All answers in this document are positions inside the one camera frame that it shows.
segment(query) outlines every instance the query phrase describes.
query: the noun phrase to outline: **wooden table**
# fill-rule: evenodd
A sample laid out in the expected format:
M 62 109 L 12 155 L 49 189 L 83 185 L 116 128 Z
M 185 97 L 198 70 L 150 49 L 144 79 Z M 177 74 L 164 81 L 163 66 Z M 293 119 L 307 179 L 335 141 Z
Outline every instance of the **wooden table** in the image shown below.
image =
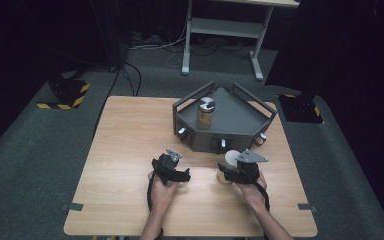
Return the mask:
M 182 154 L 177 170 L 191 170 L 163 223 L 165 236 L 261 236 L 240 190 L 217 179 L 224 155 L 193 152 L 173 134 L 172 105 L 178 99 L 110 97 L 96 131 L 64 226 L 68 235 L 138 236 L 148 216 L 146 192 L 151 161 L 165 149 Z M 278 116 L 267 142 L 251 150 L 268 183 L 271 213 L 295 237 L 317 234 L 311 210 Z
M 258 62 L 261 44 L 266 35 L 271 14 L 274 7 L 297 8 L 299 3 L 294 0 L 216 0 L 221 2 L 234 2 L 243 4 L 265 5 L 267 10 L 261 23 L 248 23 L 238 21 L 227 21 L 209 18 L 196 18 L 192 16 L 192 2 L 189 0 L 188 12 L 186 19 L 186 43 L 183 51 L 182 74 L 189 74 L 190 62 L 190 38 L 192 33 L 213 34 L 223 36 L 256 38 L 254 51 L 249 53 L 252 67 L 254 68 L 255 78 L 257 81 L 263 81 L 264 76 Z

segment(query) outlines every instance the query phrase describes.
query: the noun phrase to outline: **black box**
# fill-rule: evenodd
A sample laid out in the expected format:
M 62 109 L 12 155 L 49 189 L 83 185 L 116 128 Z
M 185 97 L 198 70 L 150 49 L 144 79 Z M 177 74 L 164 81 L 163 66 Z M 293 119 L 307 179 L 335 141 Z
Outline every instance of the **black box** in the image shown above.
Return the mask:
M 198 101 L 202 97 L 215 101 L 209 129 L 200 129 L 197 124 Z M 249 101 L 256 102 L 259 109 Z M 264 132 L 276 114 L 276 110 L 237 83 L 227 89 L 215 88 L 210 82 L 173 104 L 173 132 L 196 152 L 242 152 L 264 143 Z

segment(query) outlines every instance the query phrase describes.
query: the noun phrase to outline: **table leg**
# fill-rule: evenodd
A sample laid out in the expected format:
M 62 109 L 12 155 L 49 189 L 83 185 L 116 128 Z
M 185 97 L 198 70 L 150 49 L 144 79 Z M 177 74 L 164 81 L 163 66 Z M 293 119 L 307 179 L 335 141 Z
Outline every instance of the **table leg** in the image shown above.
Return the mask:
M 249 53 L 257 81 L 263 81 L 264 80 L 264 76 L 263 76 L 263 73 L 262 73 L 261 68 L 260 68 L 260 63 L 258 62 L 258 54 L 260 53 L 261 44 L 263 43 L 264 36 L 266 35 L 267 27 L 269 25 L 269 21 L 270 21 L 270 17 L 271 17 L 272 12 L 273 12 L 273 6 L 268 6 L 266 16 L 264 18 L 263 24 L 261 25 L 260 34 L 258 36 L 258 40 L 257 40 L 257 43 L 255 45 L 255 51 L 251 51 Z
M 190 39 L 191 39 L 191 20 L 192 20 L 192 0 L 189 0 L 188 14 L 186 19 L 186 43 L 183 50 L 182 74 L 189 74 L 189 60 L 190 60 Z

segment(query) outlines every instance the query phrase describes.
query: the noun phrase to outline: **forearm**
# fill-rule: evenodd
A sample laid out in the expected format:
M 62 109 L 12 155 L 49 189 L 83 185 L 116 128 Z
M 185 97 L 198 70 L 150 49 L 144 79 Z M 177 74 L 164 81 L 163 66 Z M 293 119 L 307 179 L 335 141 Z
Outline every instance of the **forearm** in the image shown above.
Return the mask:
M 164 211 L 151 210 L 140 236 L 140 240 L 154 240 L 158 237 L 163 224 L 164 215 Z
M 293 239 L 291 235 L 273 218 L 263 206 L 250 206 L 257 217 L 264 235 L 270 240 Z

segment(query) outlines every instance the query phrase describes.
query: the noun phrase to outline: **dark background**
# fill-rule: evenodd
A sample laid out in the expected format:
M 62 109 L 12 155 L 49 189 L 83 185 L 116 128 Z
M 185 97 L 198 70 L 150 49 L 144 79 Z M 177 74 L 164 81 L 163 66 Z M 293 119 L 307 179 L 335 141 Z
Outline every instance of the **dark background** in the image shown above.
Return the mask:
M 26 1 L 37 20 L 38 34 L 21 1 L 0 1 L 0 136 L 43 84 L 62 72 L 91 66 L 50 47 L 111 66 L 89 2 L 68 2 Z M 180 35 L 187 1 L 123 2 L 126 29 L 140 31 L 144 37 Z M 208 11 L 213 4 L 197 1 L 195 14 L 263 19 L 259 12 L 264 7 L 217 3 Z M 236 11 L 238 7 L 253 14 L 233 14 L 243 12 Z M 275 9 L 270 25 L 263 48 L 279 53 L 266 84 L 304 91 L 317 87 L 384 209 L 384 0 L 303 0 L 297 11 Z

